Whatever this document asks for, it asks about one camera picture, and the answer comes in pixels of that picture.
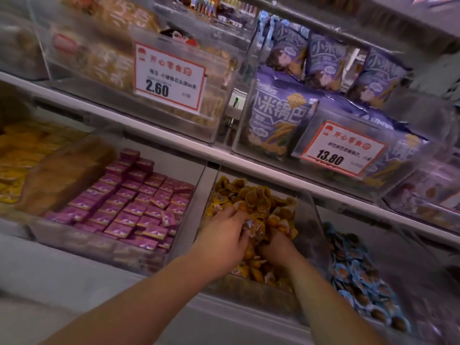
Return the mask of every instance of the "person's left hand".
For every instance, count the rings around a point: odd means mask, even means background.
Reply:
[[[198,234],[188,257],[196,259],[211,279],[229,273],[242,260],[249,242],[248,230],[241,235],[246,220],[249,215],[233,206],[217,213]]]

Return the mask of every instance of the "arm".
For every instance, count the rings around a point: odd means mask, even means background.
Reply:
[[[284,267],[289,273],[316,345],[386,344],[295,249],[289,238],[273,230],[271,243],[262,247],[261,252],[273,265]]]
[[[79,316],[42,345],[152,345],[176,314],[210,281],[244,255],[248,216],[233,207],[203,227],[190,252],[160,272]]]

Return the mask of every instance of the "forearm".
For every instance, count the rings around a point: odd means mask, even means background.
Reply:
[[[302,256],[288,271],[316,345],[386,343]]]
[[[43,345],[152,345],[211,280],[197,259],[180,257],[152,277],[79,316]]]

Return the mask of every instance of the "person's right arm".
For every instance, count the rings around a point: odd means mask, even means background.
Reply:
[[[285,235],[273,230],[262,255],[284,267],[310,324],[315,345],[386,345],[386,341],[356,313],[332,285],[295,249]]]

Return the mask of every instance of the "person's left arm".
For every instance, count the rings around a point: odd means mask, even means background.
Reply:
[[[79,316],[42,345],[152,345],[176,314],[244,255],[248,215],[228,207],[201,230],[186,256]]]

